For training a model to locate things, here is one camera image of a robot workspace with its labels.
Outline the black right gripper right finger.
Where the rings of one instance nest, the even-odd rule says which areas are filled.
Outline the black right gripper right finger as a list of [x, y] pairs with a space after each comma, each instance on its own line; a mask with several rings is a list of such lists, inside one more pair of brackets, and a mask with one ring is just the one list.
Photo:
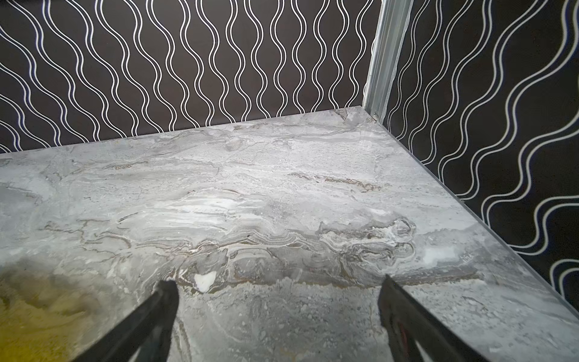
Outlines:
[[423, 305], [386, 275], [378, 295], [381, 325], [395, 361], [485, 361]]

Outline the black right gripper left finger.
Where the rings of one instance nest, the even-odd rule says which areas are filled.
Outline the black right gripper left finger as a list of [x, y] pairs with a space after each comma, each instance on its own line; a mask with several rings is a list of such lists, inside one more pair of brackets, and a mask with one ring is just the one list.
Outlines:
[[145, 302], [74, 360], [168, 360], [178, 307], [176, 282], [158, 282], [154, 293]]

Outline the aluminium corner post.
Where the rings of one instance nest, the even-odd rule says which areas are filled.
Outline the aluminium corner post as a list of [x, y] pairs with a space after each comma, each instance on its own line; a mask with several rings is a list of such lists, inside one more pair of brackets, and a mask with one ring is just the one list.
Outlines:
[[413, 0], [380, 2], [375, 39], [363, 89], [363, 108], [377, 122], [383, 122], [388, 100], [397, 74], [397, 63], [410, 21]]

